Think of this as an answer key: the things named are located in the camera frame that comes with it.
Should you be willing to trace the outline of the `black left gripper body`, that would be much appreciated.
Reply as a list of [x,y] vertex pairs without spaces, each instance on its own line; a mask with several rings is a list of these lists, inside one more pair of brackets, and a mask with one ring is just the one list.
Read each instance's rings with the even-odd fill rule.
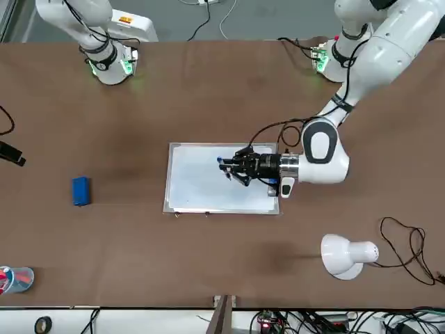
[[261,180],[278,180],[280,178],[281,154],[259,154],[251,162],[251,168],[257,170],[257,178]]

